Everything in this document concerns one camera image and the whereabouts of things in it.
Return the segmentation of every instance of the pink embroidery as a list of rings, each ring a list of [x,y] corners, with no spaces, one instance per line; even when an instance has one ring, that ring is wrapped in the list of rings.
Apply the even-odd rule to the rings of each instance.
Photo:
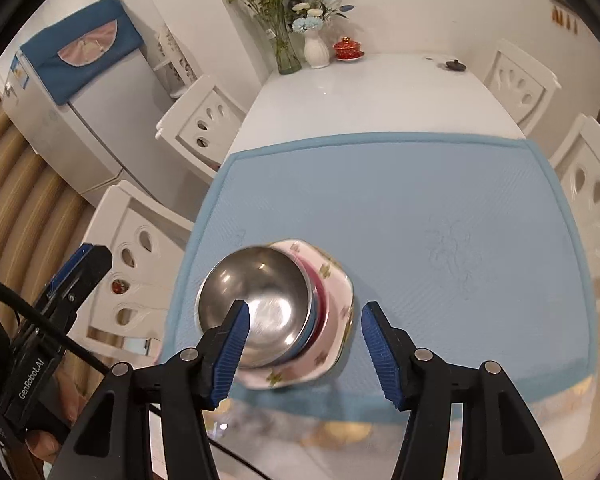
[[[105,23],[58,50],[58,56],[71,66],[85,66],[93,63],[111,48],[113,42],[116,41],[117,32],[117,20]]]

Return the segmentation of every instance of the white chair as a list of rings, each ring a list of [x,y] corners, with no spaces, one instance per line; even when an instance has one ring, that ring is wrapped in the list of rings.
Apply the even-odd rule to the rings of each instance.
[[[550,162],[578,226],[591,277],[599,279],[600,124],[580,114]],[[600,298],[597,304],[600,312]]]
[[[534,129],[560,83],[537,59],[507,40],[500,40],[484,80],[525,137]]]
[[[246,111],[203,75],[156,125],[155,138],[166,142],[205,182],[211,182],[234,141]]]
[[[78,309],[69,335],[100,355],[151,365],[192,229],[192,222],[127,181],[109,187],[84,241],[107,246],[113,265]],[[93,329],[125,338],[123,347],[97,339]]]

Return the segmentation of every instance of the dining table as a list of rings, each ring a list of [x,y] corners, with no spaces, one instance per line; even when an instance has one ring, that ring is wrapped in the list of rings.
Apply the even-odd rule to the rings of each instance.
[[[272,74],[227,153],[311,137],[433,132],[524,139],[470,70],[442,54],[367,54],[317,70]]]
[[[271,75],[196,219],[162,362],[195,346],[196,294],[235,250],[305,240],[352,283],[351,329],[333,369],[282,389],[234,381],[205,418],[214,438],[276,480],[391,477],[407,415],[384,399],[360,335],[371,300],[448,362],[502,364],[557,460],[583,443],[597,320],[573,216],[538,147],[449,60],[367,54]],[[445,478],[458,471],[454,413]],[[159,444],[152,454],[159,473]],[[214,456],[232,477],[255,478]]]

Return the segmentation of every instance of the saucer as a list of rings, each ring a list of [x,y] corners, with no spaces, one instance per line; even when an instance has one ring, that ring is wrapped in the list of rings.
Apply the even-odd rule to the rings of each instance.
[[[357,61],[359,60],[361,57],[364,57],[365,53],[360,51],[360,55],[356,56],[356,57],[349,57],[349,59],[340,59],[339,57],[336,57],[336,59],[338,61]]]
[[[282,240],[272,247],[298,256],[320,276],[326,305],[322,326],[311,345],[291,361],[262,368],[238,368],[235,378],[251,390],[270,390],[313,381],[327,373],[342,354],[353,320],[353,286],[328,254],[302,240]]]

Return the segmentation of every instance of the white refrigerator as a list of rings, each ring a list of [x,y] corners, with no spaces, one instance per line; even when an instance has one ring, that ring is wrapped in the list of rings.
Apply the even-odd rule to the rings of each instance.
[[[139,50],[58,106],[21,51],[7,78],[4,110],[32,148],[94,206],[129,180],[195,220],[208,185],[155,140],[173,100]]]

